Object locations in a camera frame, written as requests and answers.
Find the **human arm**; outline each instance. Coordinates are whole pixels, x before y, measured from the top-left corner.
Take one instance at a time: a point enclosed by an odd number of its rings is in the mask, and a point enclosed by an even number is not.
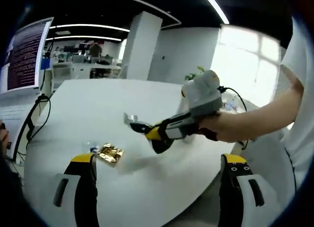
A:
[[[220,112],[219,116],[202,120],[200,128],[217,133],[217,140],[243,141],[282,129],[294,122],[303,95],[301,82],[283,66],[284,73],[292,83],[289,90],[264,107],[241,114]]]
[[[6,148],[7,148],[8,143],[9,143],[9,133],[6,129],[0,129],[0,140],[2,142],[1,153],[2,153],[3,157],[5,157]]]

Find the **ceiling light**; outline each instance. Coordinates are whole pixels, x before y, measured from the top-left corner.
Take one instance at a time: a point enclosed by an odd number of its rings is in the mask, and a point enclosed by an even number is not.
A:
[[[120,27],[113,27],[113,26],[107,26],[107,25],[88,25],[88,24],[75,24],[75,25],[57,25],[57,26],[52,26],[50,28],[56,28],[56,27],[103,27],[103,28],[111,28],[119,31],[124,31],[124,32],[129,32],[130,30],[125,29],[125,28],[120,28]]]
[[[152,8],[152,9],[154,9],[154,10],[156,10],[156,11],[158,11],[158,12],[160,12],[160,13],[162,13],[162,14],[168,16],[168,17],[170,17],[171,19],[173,19],[174,21],[177,22],[176,24],[164,26],[164,27],[162,27],[162,29],[163,29],[163,28],[173,27],[173,26],[177,26],[177,25],[181,25],[181,24],[182,24],[180,20],[178,20],[177,18],[173,17],[173,16],[172,16],[171,14],[169,14],[168,12],[159,9],[158,7],[156,7],[156,6],[152,5],[152,4],[149,4],[149,3],[147,3],[147,2],[145,2],[145,1],[143,1],[143,0],[133,0],[133,1],[139,2],[139,3],[141,3],[141,4],[145,5],[145,6],[148,6],[148,7]]]
[[[63,36],[63,37],[55,37],[55,38],[48,38],[46,41],[50,41],[52,39],[64,39],[64,38],[94,38],[94,39],[107,39],[112,41],[121,41],[121,39],[118,38],[112,38],[112,37],[100,37],[100,36]]]
[[[59,31],[59,32],[55,32],[57,35],[69,35],[71,34],[68,30],[66,31]]]
[[[222,9],[220,8],[220,6],[218,5],[218,3],[215,0],[208,0],[208,2],[212,5],[212,7],[215,9],[215,11],[217,12],[217,14],[219,15],[219,17],[221,18],[221,20],[224,22],[224,24],[228,25],[229,21],[225,15],[225,13],[222,11]]]

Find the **computer monitor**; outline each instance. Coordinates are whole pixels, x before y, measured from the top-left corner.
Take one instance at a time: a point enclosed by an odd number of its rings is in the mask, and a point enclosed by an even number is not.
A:
[[[78,47],[74,47],[73,50],[72,50],[73,51],[72,53],[78,53],[78,50],[79,50]]]
[[[87,43],[80,43],[78,49],[79,49],[79,50],[88,50],[88,49],[89,49],[89,46],[90,46],[90,45],[87,44]]]
[[[42,51],[52,20],[34,22],[15,33],[0,71],[0,94],[39,86]]]
[[[73,51],[73,46],[65,46],[64,48],[63,48],[63,52],[72,52]]]
[[[42,52],[53,18],[19,29],[7,49],[0,69],[0,119],[9,131],[8,159],[15,161],[22,133],[40,94],[39,71]]]

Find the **bright window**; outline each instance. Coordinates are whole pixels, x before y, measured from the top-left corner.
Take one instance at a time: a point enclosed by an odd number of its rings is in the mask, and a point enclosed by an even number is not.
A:
[[[280,46],[278,41],[269,37],[262,37],[262,55],[270,60],[278,61],[280,58]]]
[[[126,50],[126,45],[127,45],[127,39],[124,39],[120,45],[120,50],[119,50],[119,57],[118,59],[123,59],[124,56],[124,51]]]
[[[224,25],[211,69],[220,85],[231,87],[258,107],[272,101],[279,71],[279,42],[262,33]]]

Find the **white pillar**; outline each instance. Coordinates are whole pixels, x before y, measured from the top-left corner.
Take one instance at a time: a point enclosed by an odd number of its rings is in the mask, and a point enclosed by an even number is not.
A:
[[[142,12],[135,16],[122,61],[127,79],[147,80],[162,19]]]

